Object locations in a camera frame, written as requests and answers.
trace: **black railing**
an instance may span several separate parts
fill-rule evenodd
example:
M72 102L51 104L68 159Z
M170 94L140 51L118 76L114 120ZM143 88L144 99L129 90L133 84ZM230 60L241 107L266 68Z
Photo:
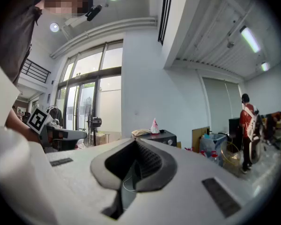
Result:
M48 75L51 73L29 59L26 59L21 72L43 83L46 83Z
M167 30L171 2L172 0L163 0L163 10L161 15L159 35L158 35L158 42L160 42L162 45L163 45L165 31Z

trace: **white backpack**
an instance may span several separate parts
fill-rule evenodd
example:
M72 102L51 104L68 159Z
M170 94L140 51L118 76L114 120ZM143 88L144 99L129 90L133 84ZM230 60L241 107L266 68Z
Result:
M247 127L247 134L248 137L251 141L255 140L255 136L254 136L254 131L255 131L255 126L256 126L256 121L257 121L257 116L255 116L249 108L247 108L246 106L244 107L244 110L250 115L251 117L251 121L249 123L249 125L247 126L247 123L245 122L245 125Z

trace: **black pants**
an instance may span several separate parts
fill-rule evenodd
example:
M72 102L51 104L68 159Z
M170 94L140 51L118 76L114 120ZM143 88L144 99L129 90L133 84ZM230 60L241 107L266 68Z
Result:
M250 142L251 140L248 137L244 137L243 144L244 144L244 162L243 162L243 169L245 171L248 170L248 164L251 164L250 160Z

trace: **red shirt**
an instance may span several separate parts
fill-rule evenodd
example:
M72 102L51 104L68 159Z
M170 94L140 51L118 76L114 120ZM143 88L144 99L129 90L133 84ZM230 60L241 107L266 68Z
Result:
M255 114L253 105L247 104L246 107L253 114ZM247 128L251 122L251 119L252 119L252 117L245 110L242 110L242 112L240 113L239 123L240 123L240 125L244 125L244 137L248 137Z

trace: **person in red shirt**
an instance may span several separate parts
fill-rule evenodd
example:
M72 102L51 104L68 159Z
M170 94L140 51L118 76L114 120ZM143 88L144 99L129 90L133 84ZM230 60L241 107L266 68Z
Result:
M254 106L252 104L249 103L250 102L250 98L248 94L243 94L242 95L242 103L244 104L244 106L246 106L253 114L254 113ZM243 134L243 151L244 151L244 162L243 162L243 167L241 168L241 171L246 174L248 170L251 169L252 167L252 163L250 161L250 138L248 137L248 133L247 133L247 128L250 124L251 121L251 116L245 111L242 110L240 113L240 126L244 128L244 134Z

